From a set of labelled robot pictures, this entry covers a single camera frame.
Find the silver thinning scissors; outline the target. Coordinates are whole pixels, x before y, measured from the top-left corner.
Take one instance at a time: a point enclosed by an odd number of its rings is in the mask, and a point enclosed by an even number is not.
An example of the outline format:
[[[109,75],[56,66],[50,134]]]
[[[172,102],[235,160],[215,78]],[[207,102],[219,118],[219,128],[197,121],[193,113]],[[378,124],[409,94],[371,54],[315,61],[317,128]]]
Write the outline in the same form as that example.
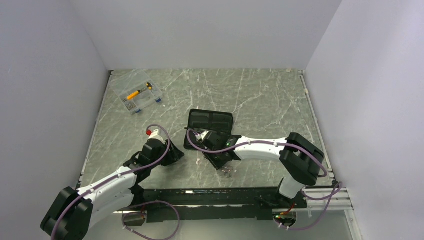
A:
[[[223,166],[220,171],[223,172],[225,178],[231,178],[234,168],[232,166]]]

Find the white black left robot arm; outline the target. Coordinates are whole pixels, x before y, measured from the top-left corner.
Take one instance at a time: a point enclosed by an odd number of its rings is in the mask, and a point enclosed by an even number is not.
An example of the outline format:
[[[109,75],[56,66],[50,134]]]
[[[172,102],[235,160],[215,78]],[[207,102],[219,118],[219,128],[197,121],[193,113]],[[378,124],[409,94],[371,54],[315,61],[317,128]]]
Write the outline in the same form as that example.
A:
[[[157,166],[178,162],[184,153],[172,141],[148,139],[141,151],[96,183],[62,189],[40,223],[55,240],[82,240],[89,229],[113,212],[139,209],[144,189],[139,185]]]

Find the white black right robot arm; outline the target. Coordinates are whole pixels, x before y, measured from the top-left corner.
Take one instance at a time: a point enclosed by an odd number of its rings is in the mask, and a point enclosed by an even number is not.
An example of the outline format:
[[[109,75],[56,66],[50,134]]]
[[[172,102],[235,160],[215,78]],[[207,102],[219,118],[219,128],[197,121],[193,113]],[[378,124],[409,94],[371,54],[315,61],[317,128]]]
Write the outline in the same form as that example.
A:
[[[324,153],[302,135],[292,132],[286,138],[255,139],[241,135],[225,137],[214,131],[194,133],[199,149],[216,169],[230,161],[263,160],[281,163],[288,176],[281,180],[276,203],[289,207],[306,186],[314,186],[318,178],[327,176]]]

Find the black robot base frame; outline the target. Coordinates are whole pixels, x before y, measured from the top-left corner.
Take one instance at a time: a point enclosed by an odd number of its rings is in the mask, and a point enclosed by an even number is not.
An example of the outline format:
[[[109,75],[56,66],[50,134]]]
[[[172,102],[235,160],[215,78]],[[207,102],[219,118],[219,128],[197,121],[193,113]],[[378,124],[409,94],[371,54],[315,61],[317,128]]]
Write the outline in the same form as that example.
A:
[[[143,211],[147,223],[181,220],[256,219],[307,208],[301,193],[294,199],[278,196],[277,187],[145,189],[126,211]]]

